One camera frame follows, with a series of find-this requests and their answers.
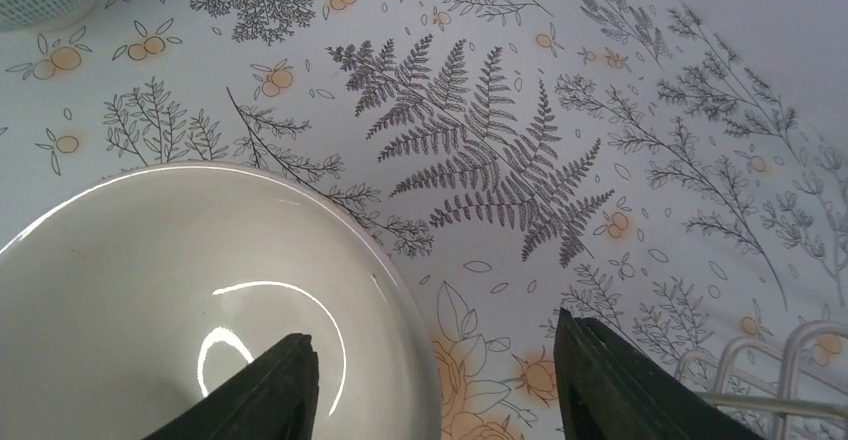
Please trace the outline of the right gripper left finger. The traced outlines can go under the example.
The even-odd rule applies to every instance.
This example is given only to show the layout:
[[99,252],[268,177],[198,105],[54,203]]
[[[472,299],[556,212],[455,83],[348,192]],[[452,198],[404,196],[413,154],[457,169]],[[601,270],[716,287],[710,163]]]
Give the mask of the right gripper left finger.
[[311,340],[302,333],[285,336],[147,438],[310,439],[319,396]]

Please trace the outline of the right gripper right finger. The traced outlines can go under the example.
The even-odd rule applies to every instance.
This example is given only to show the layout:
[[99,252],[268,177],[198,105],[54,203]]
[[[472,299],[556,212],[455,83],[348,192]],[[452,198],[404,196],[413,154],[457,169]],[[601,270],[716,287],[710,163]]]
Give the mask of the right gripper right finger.
[[562,309],[554,340],[567,439],[758,439],[596,318]]

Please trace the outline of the beige bowl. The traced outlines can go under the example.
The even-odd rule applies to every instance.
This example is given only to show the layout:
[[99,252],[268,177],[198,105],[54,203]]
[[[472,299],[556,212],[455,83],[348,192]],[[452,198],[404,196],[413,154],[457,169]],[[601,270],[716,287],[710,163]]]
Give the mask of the beige bowl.
[[296,335],[288,397],[311,439],[436,439],[440,386],[416,303],[351,215],[244,167],[128,172],[1,250],[1,435],[141,439]]

